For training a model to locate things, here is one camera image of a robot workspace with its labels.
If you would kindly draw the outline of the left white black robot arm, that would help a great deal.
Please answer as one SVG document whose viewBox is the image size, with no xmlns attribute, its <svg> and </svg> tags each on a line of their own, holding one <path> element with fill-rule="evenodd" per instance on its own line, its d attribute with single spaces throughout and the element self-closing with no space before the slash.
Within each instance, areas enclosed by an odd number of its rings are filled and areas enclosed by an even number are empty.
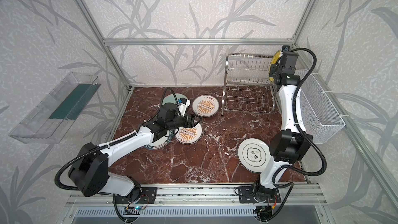
<svg viewBox="0 0 398 224">
<path fill-rule="evenodd" d="M 127 176 L 111 173 L 109 167 L 141 147 L 174 135 L 176 129 L 195 127 L 202 118 L 186 113 L 186 109 L 182 103 L 166 103 L 136 131 L 99 145 L 99 151 L 96 151 L 96 146 L 92 143 L 86 144 L 79 153 L 81 159 L 71 165 L 68 177 L 85 197 L 99 193 L 126 197 L 138 193 L 137 182 Z"/>
</svg>

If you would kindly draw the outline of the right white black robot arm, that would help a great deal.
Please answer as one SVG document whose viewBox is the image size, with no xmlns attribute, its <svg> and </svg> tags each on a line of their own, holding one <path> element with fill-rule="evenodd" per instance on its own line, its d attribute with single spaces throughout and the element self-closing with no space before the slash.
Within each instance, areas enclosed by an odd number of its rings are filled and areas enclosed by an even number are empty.
<svg viewBox="0 0 398 224">
<path fill-rule="evenodd" d="M 299 132 L 306 133 L 301 114 L 301 82 L 295 74 L 298 54 L 278 51 L 269 67 L 269 80 L 276 86 L 276 98 L 282 116 L 281 130 L 271 139 L 271 161 L 254 184 L 255 194 L 272 195 L 282 174 L 288 166 L 302 160 L 310 145 Z"/>
</svg>

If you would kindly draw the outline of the yellow grid plate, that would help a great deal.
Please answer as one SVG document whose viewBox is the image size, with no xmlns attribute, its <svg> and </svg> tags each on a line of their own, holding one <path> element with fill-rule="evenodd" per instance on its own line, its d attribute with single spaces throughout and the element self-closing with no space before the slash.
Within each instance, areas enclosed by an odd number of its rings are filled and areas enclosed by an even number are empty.
<svg viewBox="0 0 398 224">
<path fill-rule="evenodd" d="M 280 83 L 280 75 L 282 72 L 282 69 L 279 66 L 280 62 L 280 57 L 281 57 L 282 52 L 277 51 L 275 55 L 273 56 L 270 65 L 269 65 L 269 81 L 275 85 L 278 85 Z"/>
</svg>

